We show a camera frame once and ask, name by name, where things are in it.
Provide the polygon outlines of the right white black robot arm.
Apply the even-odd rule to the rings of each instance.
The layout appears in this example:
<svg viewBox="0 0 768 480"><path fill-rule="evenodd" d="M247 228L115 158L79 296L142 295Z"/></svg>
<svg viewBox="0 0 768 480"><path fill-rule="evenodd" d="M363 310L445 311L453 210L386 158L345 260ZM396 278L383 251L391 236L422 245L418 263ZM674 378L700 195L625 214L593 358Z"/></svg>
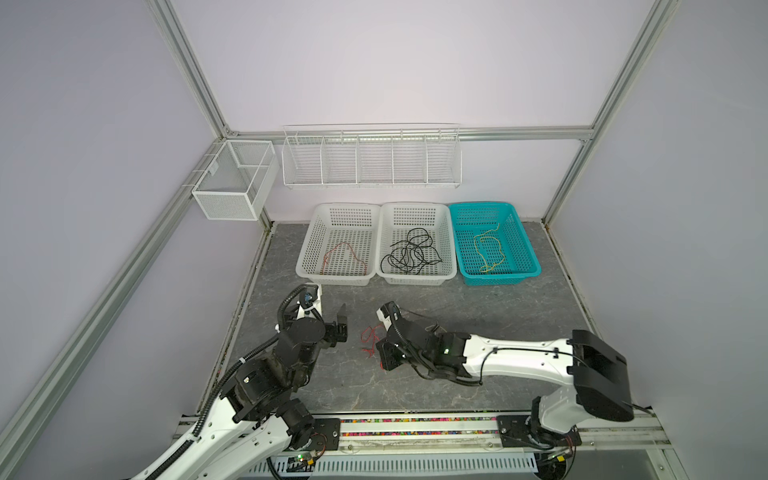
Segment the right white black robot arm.
<svg viewBox="0 0 768 480"><path fill-rule="evenodd" d="M466 387L480 387L494 376L555 385L554 392L534 398L528 417L506 432L520 446L574 446L579 423L626 423L639 409L626 358L588 330L555 340L499 340L410 320L394 302L380 307L377 318L386 330L376 344L386 371L408 365L422 379Z"/></svg>

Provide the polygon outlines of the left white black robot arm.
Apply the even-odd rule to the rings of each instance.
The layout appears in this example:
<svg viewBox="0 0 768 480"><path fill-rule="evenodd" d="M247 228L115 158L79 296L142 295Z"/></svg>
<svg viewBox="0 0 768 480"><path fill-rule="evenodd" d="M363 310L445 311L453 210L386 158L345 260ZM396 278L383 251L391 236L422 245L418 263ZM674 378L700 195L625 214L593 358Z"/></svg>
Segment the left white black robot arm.
<svg viewBox="0 0 768 480"><path fill-rule="evenodd" d="M205 400L196 422L138 473L140 479L238 479L285 450L318 438L299 389L322 350L346 341L345 311L322 315L322 287L304 283L280 303L275 334L238 359Z"/></svg>

